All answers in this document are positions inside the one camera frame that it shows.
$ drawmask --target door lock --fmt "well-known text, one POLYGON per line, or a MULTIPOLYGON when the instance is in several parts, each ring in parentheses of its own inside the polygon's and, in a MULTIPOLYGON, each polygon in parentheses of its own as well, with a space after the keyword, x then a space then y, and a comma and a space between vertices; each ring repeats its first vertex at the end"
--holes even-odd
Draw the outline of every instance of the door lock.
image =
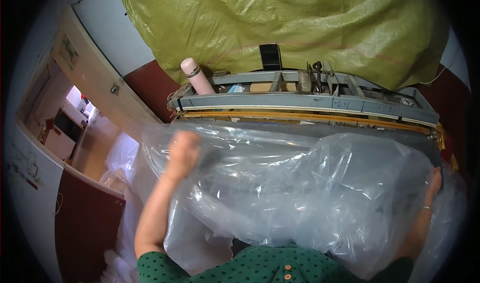
POLYGON ((120 89, 120 86, 118 86, 116 83, 113 83, 112 88, 110 88, 110 92, 111 94, 115 94, 119 89, 120 89))

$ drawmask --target white door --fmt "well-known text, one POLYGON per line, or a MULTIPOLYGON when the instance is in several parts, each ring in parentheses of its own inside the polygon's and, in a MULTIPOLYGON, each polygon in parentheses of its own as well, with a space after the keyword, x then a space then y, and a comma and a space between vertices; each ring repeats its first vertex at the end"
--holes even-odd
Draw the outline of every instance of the white door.
POLYGON ((63 13, 53 58, 72 84, 137 142, 144 124, 162 123, 103 56, 71 6, 63 13))

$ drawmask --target woman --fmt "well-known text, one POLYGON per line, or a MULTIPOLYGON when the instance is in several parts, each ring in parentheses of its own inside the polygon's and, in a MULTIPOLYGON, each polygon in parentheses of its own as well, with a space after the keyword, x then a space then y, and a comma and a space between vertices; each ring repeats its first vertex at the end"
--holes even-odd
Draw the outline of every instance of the woman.
MULTIPOLYGON (((199 136, 179 131, 169 145, 170 161, 148 198, 135 235, 135 254, 142 283, 161 282, 360 282, 340 264, 311 249, 289 245, 282 248, 248 247, 235 258, 201 274, 189 276, 165 253, 169 203, 178 184, 195 167, 199 136)), ((424 199, 393 262, 371 282, 407 282, 422 252, 432 217, 432 202, 440 189, 440 168, 435 168, 424 199)))

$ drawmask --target woven polypropylene sack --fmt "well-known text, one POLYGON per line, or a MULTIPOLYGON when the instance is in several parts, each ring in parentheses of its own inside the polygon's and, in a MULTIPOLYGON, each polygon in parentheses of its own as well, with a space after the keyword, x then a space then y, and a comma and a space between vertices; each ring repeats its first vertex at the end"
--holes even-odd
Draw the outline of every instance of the woven polypropylene sack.
POLYGON ((384 88, 435 77, 448 23, 435 0, 122 0, 160 67, 188 82, 194 57, 208 75, 262 69, 259 45, 278 43, 284 68, 320 60, 384 88))

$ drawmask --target pile of plastic bags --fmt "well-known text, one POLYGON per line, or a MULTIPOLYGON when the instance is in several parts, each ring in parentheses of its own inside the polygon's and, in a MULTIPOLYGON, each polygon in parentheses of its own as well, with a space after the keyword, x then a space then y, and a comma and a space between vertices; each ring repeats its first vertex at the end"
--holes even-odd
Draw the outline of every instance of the pile of plastic bags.
MULTIPOLYGON (((199 165, 172 200, 164 242, 168 255, 190 274, 230 260, 232 238, 238 238, 272 247, 293 241, 369 279, 396 254, 422 206, 433 168, 422 152, 387 138, 352 133, 315 138, 176 122, 143 133, 131 166, 135 176, 126 182, 137 201, 145 203, 164 171, 176 130, 192 130, 202 137, 199 165)), ((431 280, 465 214, 461 180, 447 170, 443 176, 411 282, 431 280)), ((127 212, 132 207, 127 203, 125 215, 135 214, 127 212)), ((118 259, 131 260, 125 265, 135 268, 135 256, 125 256, 125 249, 132 251, 137 221, 130 217, 129 224, 121 226, 120 255, 117 261, 107 261, 110 270, 118 259)), ((138 280, 134 274, 127 279, 138 280)))

